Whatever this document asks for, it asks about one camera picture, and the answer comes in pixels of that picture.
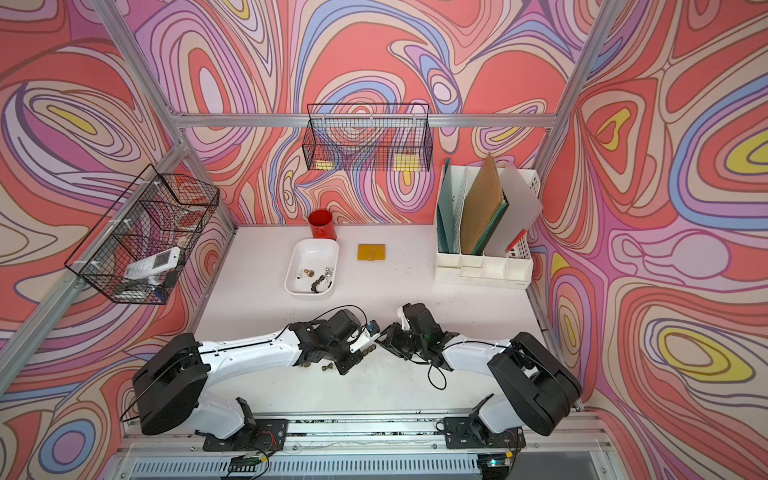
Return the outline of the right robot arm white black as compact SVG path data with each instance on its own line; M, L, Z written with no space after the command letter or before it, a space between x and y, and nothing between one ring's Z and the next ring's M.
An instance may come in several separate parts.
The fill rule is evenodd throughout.
M468 416L477 439L523 426L549 436L579 402L579 380L528 332L510 340L479 340L443 330L422 303L398 310L399 321L377 343L398 358L416 358L429 367L491 377L501 390Z

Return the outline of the brown cardboard folder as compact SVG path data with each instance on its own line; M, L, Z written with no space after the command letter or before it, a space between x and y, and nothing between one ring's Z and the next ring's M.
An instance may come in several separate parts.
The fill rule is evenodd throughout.
M492 155L480 167L464 201L460 229L461 253L480 255L508 203Z

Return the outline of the yellow sponge in basket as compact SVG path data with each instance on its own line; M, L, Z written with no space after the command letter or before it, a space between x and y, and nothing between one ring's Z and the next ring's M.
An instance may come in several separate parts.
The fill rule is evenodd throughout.
M420 166L419 157L414 154L395 154L393 157L393 170L400 172L416 171Z

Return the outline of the white file organizer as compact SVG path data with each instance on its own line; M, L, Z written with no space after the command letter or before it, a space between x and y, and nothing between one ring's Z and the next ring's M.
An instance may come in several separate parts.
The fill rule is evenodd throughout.
M441 246L448 240L440 218L440 206L446 206L447 203L441 200L441 197L450 193L452 200L457 202L459 194L466 196L479 170L478 166L452 166L450 161L447 161L442 169L434 219L434 281L442 284L525 290L531 283L534 267L528 245L528 231L522 231L519 238L501 257L485 253L454 254L441 250Z

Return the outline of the red cup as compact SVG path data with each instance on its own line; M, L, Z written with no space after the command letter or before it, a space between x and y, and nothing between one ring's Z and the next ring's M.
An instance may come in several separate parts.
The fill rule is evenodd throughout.
M333 214L326 209L318 209L307 217L312 236L316 239L337 240Z

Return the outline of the green folder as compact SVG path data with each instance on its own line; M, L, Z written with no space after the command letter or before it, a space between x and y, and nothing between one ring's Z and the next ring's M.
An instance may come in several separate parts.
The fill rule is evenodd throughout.
M450 173L450 160L447 159L442 169L436 206L436 225L439 253L450 253L453 244L454 221L452 213Z

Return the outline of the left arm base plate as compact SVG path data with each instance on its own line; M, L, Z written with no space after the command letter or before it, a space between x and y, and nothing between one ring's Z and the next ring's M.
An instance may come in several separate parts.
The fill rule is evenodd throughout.
M227 439L212 434L204 435L203 450L206 452L281 451L287 438L287 419L256 419L248 421L239 431Z

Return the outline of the white remote control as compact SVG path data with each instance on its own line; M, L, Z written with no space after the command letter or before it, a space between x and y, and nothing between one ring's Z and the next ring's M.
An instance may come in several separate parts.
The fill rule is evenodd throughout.
M174 246L129 264L126 267L124 277L129 280L146 280L151 285L160 285L163 275L178 266L180 256L181 249Z

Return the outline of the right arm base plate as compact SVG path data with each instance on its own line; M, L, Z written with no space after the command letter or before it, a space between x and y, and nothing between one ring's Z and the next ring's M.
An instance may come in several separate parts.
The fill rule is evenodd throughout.
M494 433L478 417L444 417L436 424L443 434L446 447L458 449L505 449L522 450L526 446L523 430L520 427Z

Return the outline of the grey folder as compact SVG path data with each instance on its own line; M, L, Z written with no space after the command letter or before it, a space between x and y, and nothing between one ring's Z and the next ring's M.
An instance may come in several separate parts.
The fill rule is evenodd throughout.
M498 169L507 208L483 253L491 257L529 259L527 233L543 210L537 172L513 164Z

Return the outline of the white storage tray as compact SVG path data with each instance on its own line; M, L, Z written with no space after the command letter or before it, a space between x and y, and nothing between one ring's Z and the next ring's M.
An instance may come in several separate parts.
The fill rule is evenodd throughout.
M288 265L284 288L286 292L299 300L322 300L333 295L336 286L336 269L339 258L339 245L336 241L328 239L309 238L299 241L292 252ZM323 294L314 294L310 291L311 284L325 272L326 268L332 268L333 284L330 290ZM300 281L296 280L299 270L314 270L313 277L304 274Z

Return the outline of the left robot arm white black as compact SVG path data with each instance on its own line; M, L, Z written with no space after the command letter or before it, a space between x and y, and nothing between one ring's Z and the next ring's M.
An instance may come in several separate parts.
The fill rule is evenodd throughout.
M191 333L169 341L133 376L127 412L137 411L147 436L177 427L228 440L256 428L247 401L218 396L213 387L256 371L329 361L340 375L359 364L381 335L377 322L362 322L349 309L328 319L294 322L277 333L242 340L199 342Z

